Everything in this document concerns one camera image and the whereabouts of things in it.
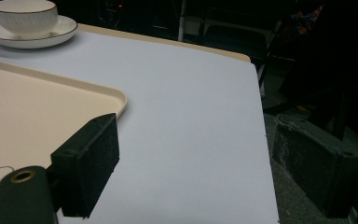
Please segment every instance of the white cup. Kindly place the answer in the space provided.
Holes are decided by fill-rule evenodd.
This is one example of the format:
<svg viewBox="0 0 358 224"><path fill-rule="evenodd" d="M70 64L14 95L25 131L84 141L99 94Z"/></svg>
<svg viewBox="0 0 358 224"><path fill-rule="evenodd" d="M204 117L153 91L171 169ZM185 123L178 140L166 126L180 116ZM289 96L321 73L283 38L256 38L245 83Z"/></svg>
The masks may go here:
<svg viewBox="0 0 358 224"><path fill-rule="evenodd" d="M57 23L57 6L48 0L0 1L0 25L22 39L48 37Z"/></svg>

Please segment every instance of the white plate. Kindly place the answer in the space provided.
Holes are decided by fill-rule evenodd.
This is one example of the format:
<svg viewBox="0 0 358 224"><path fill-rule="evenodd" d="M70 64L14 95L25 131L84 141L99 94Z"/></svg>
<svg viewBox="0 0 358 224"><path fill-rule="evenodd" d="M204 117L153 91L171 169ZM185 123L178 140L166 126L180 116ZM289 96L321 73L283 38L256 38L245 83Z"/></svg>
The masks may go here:
<svg viewBox="0 0 358 224"><path fill-rule="evenodd" d="M70 39L76 32L77 22L59 16L57 26L51 31L49 37L40 39L21 39L19 35L13 35L0 25L0 45L16 49L40 49L61 44Z"/></svg>

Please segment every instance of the black chair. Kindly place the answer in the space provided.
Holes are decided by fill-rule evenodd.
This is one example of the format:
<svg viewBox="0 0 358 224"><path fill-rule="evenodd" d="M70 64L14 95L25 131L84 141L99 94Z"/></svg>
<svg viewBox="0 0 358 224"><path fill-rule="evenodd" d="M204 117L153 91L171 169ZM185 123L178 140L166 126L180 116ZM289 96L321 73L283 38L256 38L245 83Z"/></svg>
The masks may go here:
<svg viewBox="0 0 358 224"><path fill-rule="evenodd" d="M271 45L285 9L294 1L219 1L203 3L197 43L246 54L255 65L261 87Z"/></svg>

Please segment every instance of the white table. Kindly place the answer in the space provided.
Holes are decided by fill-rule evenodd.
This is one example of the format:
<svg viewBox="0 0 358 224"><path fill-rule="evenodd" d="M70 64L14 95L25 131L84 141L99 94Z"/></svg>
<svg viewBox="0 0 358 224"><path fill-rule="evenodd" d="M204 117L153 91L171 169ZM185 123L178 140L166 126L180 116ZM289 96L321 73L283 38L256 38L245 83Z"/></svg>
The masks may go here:
<svg viewBox="0 0 358 224"><path fill-rule="evenodd" d="M109 32L80 26L56 47L0 46L0 62L129 97L117 121L120 161L90 218L59 211L59 222L278 223L255 67L167 41L82 31L89 29Z"/></svg>

